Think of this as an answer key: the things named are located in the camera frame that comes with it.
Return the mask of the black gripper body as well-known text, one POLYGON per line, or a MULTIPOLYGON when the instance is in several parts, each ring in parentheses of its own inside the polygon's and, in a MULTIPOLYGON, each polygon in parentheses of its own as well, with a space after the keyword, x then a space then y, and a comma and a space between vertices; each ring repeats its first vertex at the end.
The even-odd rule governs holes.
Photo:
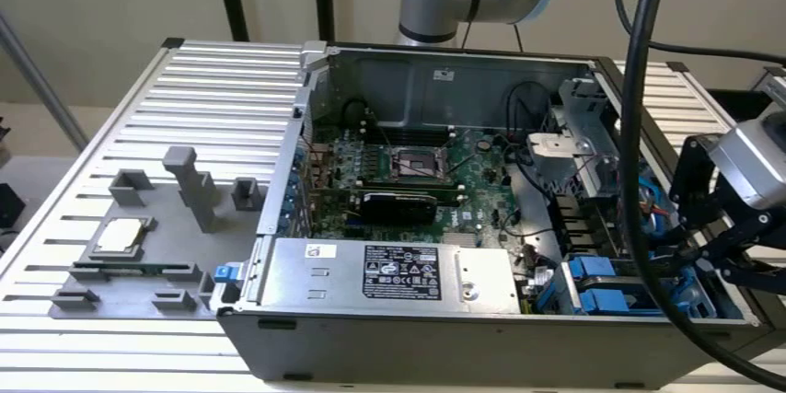
POLYGON ((751 233, 747 242, 757 246, 784 245, 784 206, 747 209, 751 233))

